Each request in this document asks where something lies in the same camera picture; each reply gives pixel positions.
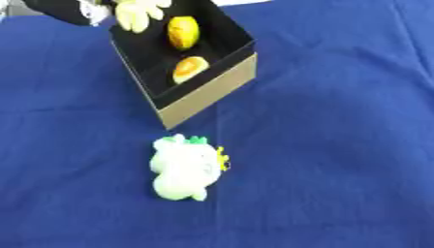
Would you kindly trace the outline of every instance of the table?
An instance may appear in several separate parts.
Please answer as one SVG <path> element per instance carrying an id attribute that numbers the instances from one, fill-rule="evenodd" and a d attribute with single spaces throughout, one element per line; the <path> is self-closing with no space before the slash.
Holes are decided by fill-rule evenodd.
<path id="1" fill-rule="evenodd" d="M 258 78 L 164 131 L 108 27 L 0 25 L 0 246 L 434 247 L 434 4 L 230 7 Z M 206 202 L 152 193 L 151 142 L 207 136 Z"/>

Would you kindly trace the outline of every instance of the green plush toy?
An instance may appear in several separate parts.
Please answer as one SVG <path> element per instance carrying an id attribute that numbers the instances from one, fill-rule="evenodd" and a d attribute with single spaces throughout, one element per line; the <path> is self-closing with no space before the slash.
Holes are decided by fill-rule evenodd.
<path id="1" fill-rule="evenodd" d="M 156 153 L 150 168 L 158 176 L 153 182 L 155 192 L 162 198 L 179 201 L 193 198 L 206 199 L 206 187 L 218 180 L 228 168 L 229 157 L 222 155 L 206 138 L 182 135 L 158 139 L 154 142 Z"/>

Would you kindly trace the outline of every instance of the hand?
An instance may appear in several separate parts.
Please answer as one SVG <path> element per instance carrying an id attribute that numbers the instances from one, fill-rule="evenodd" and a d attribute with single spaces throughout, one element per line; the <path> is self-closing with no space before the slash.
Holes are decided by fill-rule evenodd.
<path id="1" fill-rule="evenodd" d="M 143 32 L 150 17 L 161 20 L 164 12 L 160 8 L 171 6 L 171 0 L 116 0 L 116 18 L 120 26 L 134 33 Z"/>

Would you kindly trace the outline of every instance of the box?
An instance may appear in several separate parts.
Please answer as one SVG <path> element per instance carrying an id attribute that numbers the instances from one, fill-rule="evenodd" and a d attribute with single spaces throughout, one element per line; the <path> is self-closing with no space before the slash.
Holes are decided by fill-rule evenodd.
<path id="1" fill-rule="evenodd" d="M 167 129 L 211 106 L 256 76 L 254 40 L 210 0 L 175 0 L 162 21 L 152 20 L 142 34 L 110 29 L 112 43 L 139 89 Z M 173 16 L 193 16 L 201 29 L 189 50 L 171 46 L 167 25 Z M 210 67 L 175 84 L 172 72 L 185 57 L 202 56 Z"/>

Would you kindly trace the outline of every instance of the yellow crown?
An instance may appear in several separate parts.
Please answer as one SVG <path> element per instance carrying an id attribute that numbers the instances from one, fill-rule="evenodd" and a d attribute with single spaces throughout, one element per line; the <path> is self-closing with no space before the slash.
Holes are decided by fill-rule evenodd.
<path id="1" fill-rule="evenodd" d="M 220 170 L 227 171 L 229 169 L 229 156 L 222 154 L 224 150 L 225 148 L 222 146 L 217 148 L 217 160 L 220 164 Z"/>

